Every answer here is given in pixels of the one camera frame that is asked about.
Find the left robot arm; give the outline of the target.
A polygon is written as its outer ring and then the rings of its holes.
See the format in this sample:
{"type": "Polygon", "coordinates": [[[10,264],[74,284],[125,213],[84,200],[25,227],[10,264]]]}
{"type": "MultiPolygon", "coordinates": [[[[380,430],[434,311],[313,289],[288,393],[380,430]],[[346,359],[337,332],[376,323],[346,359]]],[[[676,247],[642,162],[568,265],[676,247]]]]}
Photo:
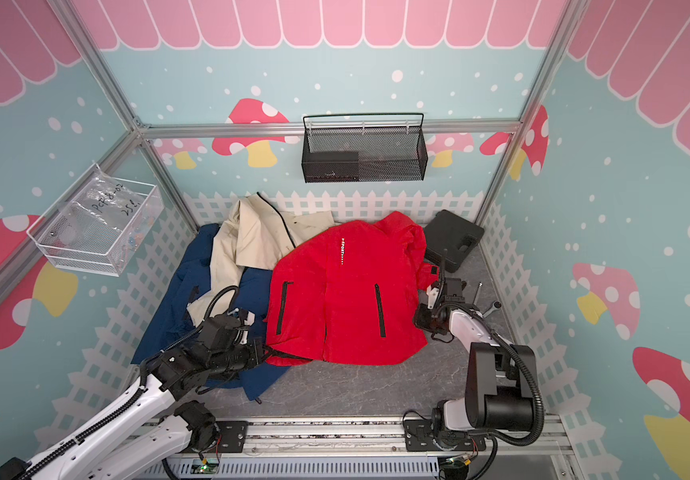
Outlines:
{"type": "Polygon", "coordinates": [[[267,359],[263,341],[246,337],[251,312],[234,302],[213,311],[218,300],[238,293],[236,285],[220,290],[198,327],[140,364],[136,384],[55,445],[29,460],[7,460],[0,479],[132,478],[175,453],[217,447],[222,436],[213,414],[197,400],[182,399],[267,359]]]}

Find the red jacket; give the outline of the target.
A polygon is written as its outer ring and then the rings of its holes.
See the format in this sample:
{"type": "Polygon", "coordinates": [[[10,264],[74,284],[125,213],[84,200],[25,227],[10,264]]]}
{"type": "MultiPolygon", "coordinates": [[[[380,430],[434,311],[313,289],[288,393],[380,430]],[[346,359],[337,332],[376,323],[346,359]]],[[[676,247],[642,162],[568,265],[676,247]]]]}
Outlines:
{"type": "Polygon", "coordinates": [[[435,281],[423,228],[393,212],[305,241],[275,266],[266,322],[268,363],[397,365],[427,344],[419,294],[435,281]]]}

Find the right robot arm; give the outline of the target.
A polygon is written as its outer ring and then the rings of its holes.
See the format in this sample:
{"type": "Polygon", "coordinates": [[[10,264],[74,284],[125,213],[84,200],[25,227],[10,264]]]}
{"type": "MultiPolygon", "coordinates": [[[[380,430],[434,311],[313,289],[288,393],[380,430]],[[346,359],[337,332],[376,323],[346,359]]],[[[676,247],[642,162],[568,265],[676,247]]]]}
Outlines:
{"type": "Polygon", "coordinates": [[[447,277],[441,263],[438,281],[416,312],[415,325],[432,340],[463,345],[468,366],[461,398],[439,402],[428,418],[411,412],[402,418],[409,451],[477,452],[494,441],[525,447],[542,435],[546,407],[534,351],[497,333],[487,317],[501,303],[495,301],[481,311],[465,300],[466,286],[461,279],[447,277]]]}

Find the beige jacket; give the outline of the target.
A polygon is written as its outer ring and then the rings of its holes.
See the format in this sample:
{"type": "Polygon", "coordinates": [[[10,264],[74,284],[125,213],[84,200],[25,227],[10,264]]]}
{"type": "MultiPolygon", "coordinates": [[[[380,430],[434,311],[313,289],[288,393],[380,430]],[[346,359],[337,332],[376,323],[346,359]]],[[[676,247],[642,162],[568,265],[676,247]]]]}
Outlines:
{"type": "Polygon", "coordinates": [[[245,269],[272,270],[297,246],[334,225],[329,211],[295,215],[278,211],[258,194],[239,199],[212,241],[210,290],[187,306],[193,325],[202,323],[211,302],[214,314],[228,308],[230,297],[217,294],[239,285],[245,269]]]}

